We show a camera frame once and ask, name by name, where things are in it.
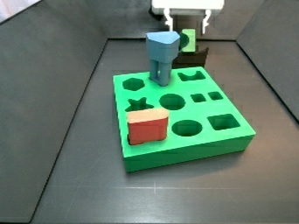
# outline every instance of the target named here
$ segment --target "green shape sorter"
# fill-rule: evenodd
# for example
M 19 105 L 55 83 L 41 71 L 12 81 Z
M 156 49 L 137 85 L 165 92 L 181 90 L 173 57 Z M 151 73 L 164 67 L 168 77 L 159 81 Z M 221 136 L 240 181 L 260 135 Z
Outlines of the green shape sorter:
M 248 147 L 256 132 L 203 67 L 173 69 L 165 87 L 148 77 L 148 72 L 113 76 L 127 172 L 243 151 Z M 129 145 L 127 112 L 160 107 L 169 110 L 167 138 Z

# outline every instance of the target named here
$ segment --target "dark gray floor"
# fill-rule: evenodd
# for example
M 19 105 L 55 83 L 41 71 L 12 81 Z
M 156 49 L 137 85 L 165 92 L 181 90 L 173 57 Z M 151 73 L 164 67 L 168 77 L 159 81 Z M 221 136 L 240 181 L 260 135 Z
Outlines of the dark gray floor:
M 241 153 L 127 174 L 112 75 L 148 70 L 144 41 L 108 41 L 33 223 L 299 221 L 299 128 L 237 44 L 207 70 L 256 130 Z
M 299 121 L 298 11 L 299 1 L 265 1 L 237 43 Z
M 41 1 L 0 25 L 0 222 L 33 216 L 105 43 L 81 0 Z

